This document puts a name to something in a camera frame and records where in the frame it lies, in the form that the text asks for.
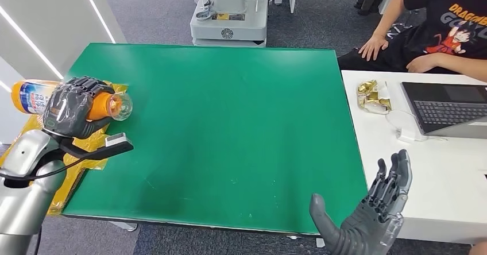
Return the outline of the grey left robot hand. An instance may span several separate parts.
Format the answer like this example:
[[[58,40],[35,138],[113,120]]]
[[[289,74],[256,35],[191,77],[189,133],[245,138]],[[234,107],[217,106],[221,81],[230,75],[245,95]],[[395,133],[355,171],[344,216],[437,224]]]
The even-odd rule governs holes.
[[[95,96],[104,92],[115,93],[105,82],[89,76],[71,78],[57,85],[42,114],[43,129],[64,137],[89,138],[112,120],[111,117],[88,119]]]

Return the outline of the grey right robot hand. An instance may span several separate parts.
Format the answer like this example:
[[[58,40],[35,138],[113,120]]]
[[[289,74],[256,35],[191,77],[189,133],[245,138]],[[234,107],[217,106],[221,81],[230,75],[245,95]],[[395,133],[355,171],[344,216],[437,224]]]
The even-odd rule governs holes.
[[[383,159],[377,164],[368,193],[340,226],[326,213],[323,197],[312,194],[309,213],[331,254],[387,254],[397,238],[412,183],[411,161],[401,149],[391,155],[390,168]]]

